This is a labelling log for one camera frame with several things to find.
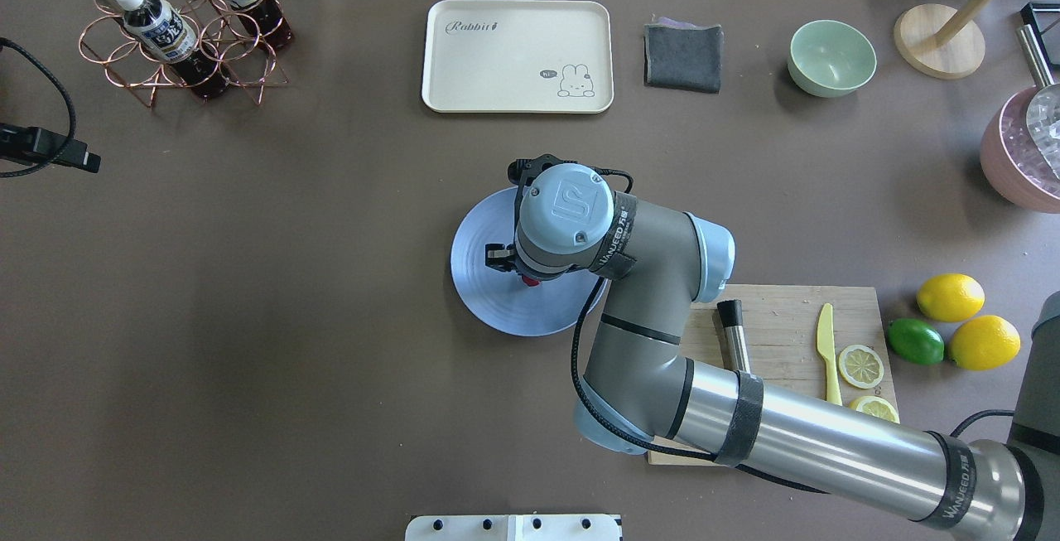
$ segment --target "gray cloth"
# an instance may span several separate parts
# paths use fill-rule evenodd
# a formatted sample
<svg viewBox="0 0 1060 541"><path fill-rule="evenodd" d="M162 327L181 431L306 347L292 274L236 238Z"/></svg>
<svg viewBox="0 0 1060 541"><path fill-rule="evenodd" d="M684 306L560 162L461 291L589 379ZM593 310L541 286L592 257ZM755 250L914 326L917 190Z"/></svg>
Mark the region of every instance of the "gray cloth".
<svg viewBox="0 0 1060 541"><path fill-rule="evenodd" d="M720 24L701 28L667 17L644 24L644 83L700 92L722 89Z"/></svg>

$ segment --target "yellow lemon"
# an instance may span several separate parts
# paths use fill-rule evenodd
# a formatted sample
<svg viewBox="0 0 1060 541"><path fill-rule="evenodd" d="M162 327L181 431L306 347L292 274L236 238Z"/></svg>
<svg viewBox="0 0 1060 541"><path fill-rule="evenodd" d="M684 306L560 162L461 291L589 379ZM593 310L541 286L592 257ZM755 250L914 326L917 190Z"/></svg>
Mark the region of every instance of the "yellow lemon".
<svg viewBox="0 0 1060 541"><path fill-rule="evenodd" d="M996 315L969 320L950 339L950 356L958 367L973 371L1001 367L1019 352L1020 332Z"/></svg>
<svg viewBox="0 0 1060 541"><path fill-rule="evenodd" d="M901 422L898 420L898 409L895 408L895 405L878 396L863 396L861 398L856 398L850 403L850 408L853 408L859 413L886 419L887 421L891 421L894 423Z"/></svg>
<svg viewBox="0 0 1060 541"><path fill-rule="evenodd" d="M883 361L865 345L850 345L840 353L840 374L855 388L870 389L883 381Z"/></svg>
<svg viewBox="0 0 1060 541"><path fill-rule="evenodd" d="M983 286L965 274L939 274L917 291L917 304L929 318L937 321L965 321L983 309Z"/></svg>

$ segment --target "white bracket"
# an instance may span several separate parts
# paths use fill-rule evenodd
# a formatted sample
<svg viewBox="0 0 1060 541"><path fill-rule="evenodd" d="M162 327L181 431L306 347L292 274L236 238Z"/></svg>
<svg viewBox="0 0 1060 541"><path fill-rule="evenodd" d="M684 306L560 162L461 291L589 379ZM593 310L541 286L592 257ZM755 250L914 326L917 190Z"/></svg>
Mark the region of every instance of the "white bracket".
<svg viewBox="0 0 1060 541"><path fill-rule="evenodd" d="M621 541L614 514L504 514L417 517L405 541Z"/></svg>

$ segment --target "tabletop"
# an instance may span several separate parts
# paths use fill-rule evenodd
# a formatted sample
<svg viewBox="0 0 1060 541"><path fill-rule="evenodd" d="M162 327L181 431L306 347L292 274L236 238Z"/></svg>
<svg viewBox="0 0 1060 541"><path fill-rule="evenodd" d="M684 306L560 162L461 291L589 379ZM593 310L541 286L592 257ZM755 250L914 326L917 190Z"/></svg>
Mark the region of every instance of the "tabletop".
<svg viewBox="0 0 1060 541"><path fill-rule="evenodd" d="M77 138L103 157L98 175L0 184L0 537L384 540L417 514L591 511L622 514L626 539L949 539L587 442L570 332L478 321L449 243L515 158L624 169L639 197L732 232L731 282L873 286L887 321L917 315L928 277L976 277L984 313L1018 326L1023 349L988 372L893 356L902 421L949 432L1011 408L1030 327L1060 289L1060 221L991 189L978 145L1031 84L1014 38L1028 0L980 13L986 60L957 82L906 65L891 29L913 5L967 0L591 0L611 15L615 100L590 116L429 110L440 0L280 1L297 33L288 87L260 108L167 91L147 110L78 56L89 0L0 0L0 35L66 85ZM646 87L655 16L722 24L719 94ZM784 67L795 29L826 17L879 57L835 100ZM65 118L3 51L0 119L63 133Z"/></svg>

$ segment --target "pink bowl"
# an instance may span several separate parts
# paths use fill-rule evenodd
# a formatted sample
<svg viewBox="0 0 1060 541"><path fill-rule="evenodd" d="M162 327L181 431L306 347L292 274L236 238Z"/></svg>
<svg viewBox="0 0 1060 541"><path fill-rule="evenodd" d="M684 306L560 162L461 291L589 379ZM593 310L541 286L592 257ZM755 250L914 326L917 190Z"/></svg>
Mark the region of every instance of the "pink bowl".
<svg viewBox="0 0 1060 541"><path fill-rule="evenodd" d="M1027 103L1038 88L1026 88L1010 97L983 134L979 162L990 185L1009 202L1037 212L1060 214L1060 195L1049 193L1020 170L1013 153L1038 153L1026 128Z"/></svg>

